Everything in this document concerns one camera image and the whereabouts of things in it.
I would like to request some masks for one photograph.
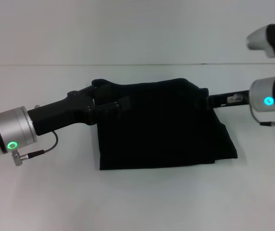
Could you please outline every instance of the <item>white wall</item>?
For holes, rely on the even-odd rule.
[[[96,78],[246,90],[275,76],[275,59],[245,47],[269,23],[270,0],[0,0],[0,112],[60,100]],[[55,150],[20,167],[0,157],[0,231],[275,230],[275,129],[247,106],[216,113],[239,159],[99,171],[96,127],[84,125],[60,129]],[[46,134],[21,153],[53,142]]]

